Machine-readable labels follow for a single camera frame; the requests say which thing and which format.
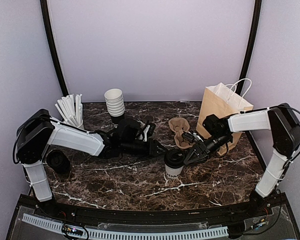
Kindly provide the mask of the black coffee cup lid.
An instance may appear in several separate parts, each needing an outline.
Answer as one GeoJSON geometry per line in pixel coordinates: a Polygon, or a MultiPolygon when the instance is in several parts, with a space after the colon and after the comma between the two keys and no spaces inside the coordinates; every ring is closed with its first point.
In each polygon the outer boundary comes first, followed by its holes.
{"type": "Polygon", "coordinates": [[[164,163],[170,168],[177,169],[184,165],[185,157],[184,151],[174,148],[165,153],[164,163]]]}

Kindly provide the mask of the white paper coffee cup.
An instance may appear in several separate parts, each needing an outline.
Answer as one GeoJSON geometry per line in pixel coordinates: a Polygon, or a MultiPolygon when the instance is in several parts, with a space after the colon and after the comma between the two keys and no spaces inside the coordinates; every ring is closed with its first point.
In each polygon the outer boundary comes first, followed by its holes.
{"type": "Polygon", "coordinates": [[[184,168],[183,163],[180,163],[180,164],[166,163],[165,164],[165,172],[166,172],[167,177],[170,179],[177,178],[181,174],[183,168],[184,168]]]}

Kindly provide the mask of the stack of paper cups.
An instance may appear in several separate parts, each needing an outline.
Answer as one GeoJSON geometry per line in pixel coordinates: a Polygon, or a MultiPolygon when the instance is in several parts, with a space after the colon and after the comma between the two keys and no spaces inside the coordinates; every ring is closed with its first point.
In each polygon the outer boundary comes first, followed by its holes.
{"type": "Polygon", "coordinates": [[[112,88],[104,93],[107,111],[114,124],[118,124],[125,118],[125,104],[122,90],[112,88]]]}

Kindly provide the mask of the stack of black lids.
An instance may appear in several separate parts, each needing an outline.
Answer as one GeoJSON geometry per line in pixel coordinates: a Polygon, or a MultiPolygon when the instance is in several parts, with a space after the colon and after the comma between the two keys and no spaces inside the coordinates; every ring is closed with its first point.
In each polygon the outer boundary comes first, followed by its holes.
{"type": "Polygon", "coordinates": [[[52,150],[46,157],[46,163],[57,174],[65,174],[70,171],[71,165],[67,156],[60,150],[52,150]]]}

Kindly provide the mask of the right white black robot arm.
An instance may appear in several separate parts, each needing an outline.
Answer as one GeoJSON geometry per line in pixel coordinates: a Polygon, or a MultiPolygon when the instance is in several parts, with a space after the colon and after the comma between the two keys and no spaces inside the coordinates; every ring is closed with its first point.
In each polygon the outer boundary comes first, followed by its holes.
{"type": "Polygon", "coordinates": [[[267,108],[242,111],[223,118],[214,114],[207,116],[202,125],[210,134],[202,139],[191,133],[182,137],[193,143],[183,163],[184,165],[205,162],[221,146],[233,141],[233,134],[269,130],[273,141],[273,153],[265,172],[255,187],[255,193],[266,198],[284,179],[294,159],[300,154],[300,111],[287,103],[267,108]]]}

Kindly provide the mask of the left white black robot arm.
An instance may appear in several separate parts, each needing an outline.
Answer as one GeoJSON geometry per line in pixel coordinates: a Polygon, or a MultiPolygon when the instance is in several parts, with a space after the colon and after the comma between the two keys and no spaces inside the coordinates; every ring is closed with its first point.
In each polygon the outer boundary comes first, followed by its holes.
{"type": "Polygon", "coordinates": [[[50,218],[61,213],[43,166],[49,146],[61,146],[87,153],[101,159],[116,158],[121,154],[144,157],[159,157],[167,152],[158,140],[152,137],[156,125],[147,122],[144,127],[132,118],[120,117],[117,127],[108,132],[87,131],[63,123],[50,116],[46,109],[38,110],[16,132],[12,150],[14,164],[21,164],[41,210],[50,218]]]}

